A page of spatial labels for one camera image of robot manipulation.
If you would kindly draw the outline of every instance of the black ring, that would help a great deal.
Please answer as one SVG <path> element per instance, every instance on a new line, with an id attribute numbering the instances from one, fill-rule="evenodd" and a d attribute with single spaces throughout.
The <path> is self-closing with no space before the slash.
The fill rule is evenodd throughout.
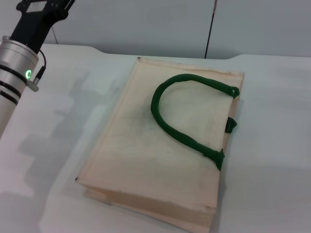
<path id="1" fill-rule="evenodd" d="M 18 104 L 17 99 L 15 99 L 14 97 L 10 96 L 9 94 L 7 94 L 7 93 L 4 92 L 4 91 L 1 91 L 1 90 L 0 90 L 0 96 L 3 96 L 3 97 L 5 97 L 6 99 L 12 101 L 15 105 Z"/>
<path id="2" fill-rule="evenodd" d="M 10 84 L 7 84 L 7 83 L 0 80 L 0 86 L 3 86 L 6 89 L 12 91 L 15 95 L 17 95 L 19 98 L 21 98 L 21 93 L 15 87 L 11 86 Z"/>
<path id="3" fill-rule="evenodd" d="M 11 73 L 11 74 L 13 74 L 13 75 L 15 75 L 16 77 L 18 77 L 19 79 L 21 79 L 21 80 L 27 85 L 27 79 L 26 79 L 24 76 L 22 76 L 20 73 L 16 72 L 15 70 L 12 70 L 11 68 L 6 67 L 6 66 L 1 65 L 1 64 L 0 64 L 0 69 L 3 69 L 3 70 L 5 70 L 5 71 L 7 71 L 7 72 L 9 72 L 9 73 Z"/>

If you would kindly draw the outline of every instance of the silver cylinder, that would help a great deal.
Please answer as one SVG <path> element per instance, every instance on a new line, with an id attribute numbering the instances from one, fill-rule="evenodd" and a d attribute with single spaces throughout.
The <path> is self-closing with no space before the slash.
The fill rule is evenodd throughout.
<path id="1" fill-rule="evenodd" d="M 0 138 L 38 59 L 35 52 L 19 42 L 4 40 L 0 45 Z"/>
<path id="2" fill-rule="evenodd" d="M 0 138 L 15 108 L 16 105 L 13 102 L 0 96 Z"/>

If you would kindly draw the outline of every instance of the black bracket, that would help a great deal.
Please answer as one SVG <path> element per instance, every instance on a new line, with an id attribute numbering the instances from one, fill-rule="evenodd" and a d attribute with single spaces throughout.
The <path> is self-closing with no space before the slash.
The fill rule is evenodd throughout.
<path id="1" fill-rule="evenodd" d="M 232 133 L 232 130 L 237 125 L 238 124 L 236 123 L 236 121 L 234 119 L 232 119 L 231 117 L 228 117 L 227 123 L 225 125 L 225 133 Z"/>
<path id="2" fill-rule="evenodd" d="M 75 0 L 22 0 L 16 7 L 22 15 L 10 39 L 39 53 L 53 24 L 68 17 L 68 10 L 74 2 Z"/>

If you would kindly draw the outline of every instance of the green rope handle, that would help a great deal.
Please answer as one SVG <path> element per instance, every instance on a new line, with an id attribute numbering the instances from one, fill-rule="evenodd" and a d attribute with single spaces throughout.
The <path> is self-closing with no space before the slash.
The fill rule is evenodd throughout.
<path id="1" fill-rule="evenodd" d="M 222 149 L 220 152 L 216 150 L 212 150 L 211 148 L 208 148 L 197 141 L 195 141 L 193 138 L 189 137 L 188 135 L 181 133 L 180 131 L 174 129 L 170 125 L 168 125 L 164 119 L 162 118 L 160 111 L 159 111 L 159 103 L 160 98 L 165 91 L 166 88 L 168 88 L 170 85 L 178 82 L 185 82 L 185 81 L 196 81 L 202 84 L 205 84 L 207 86 L 210 86 L 212 88 L 215 88 L 219 91 L 222 91 L 233 98 L 237 97 L 240 94 L 240 91 L 237 87 L 229 86 L 227 84 L 221 83 L 219 81 L 213 80 L 213 79 L 207 79 L 198 75 L 194 74 L 179 74 L 176 75 L 164 83 L 162 83 L 154 93 L 154 96 L 151 101 L 151 112 L 152 115 L 155 118 L 155 121 L 158 123 L 158 125 L 171 137 L 176 139 L 177 141 L 181 142 L 182 144 L 197 150 L 198 152 L 202 153 L 204 157 L 207 157 L 214 161 L 216 164 L 216 167 L 220 170 L 222 168 L 223 160 L 224 160 L 224 150 Z"/>

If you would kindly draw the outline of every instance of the green led light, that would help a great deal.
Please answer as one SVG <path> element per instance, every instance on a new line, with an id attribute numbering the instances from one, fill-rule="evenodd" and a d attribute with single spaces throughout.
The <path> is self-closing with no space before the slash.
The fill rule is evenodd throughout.
<path id="1" fill-rule="evenodd" d="M 26 75 L 26 79 L 30 79 L 30 77 L 31 77 L 31 70 L 27 70 L 25 75 Z"/>

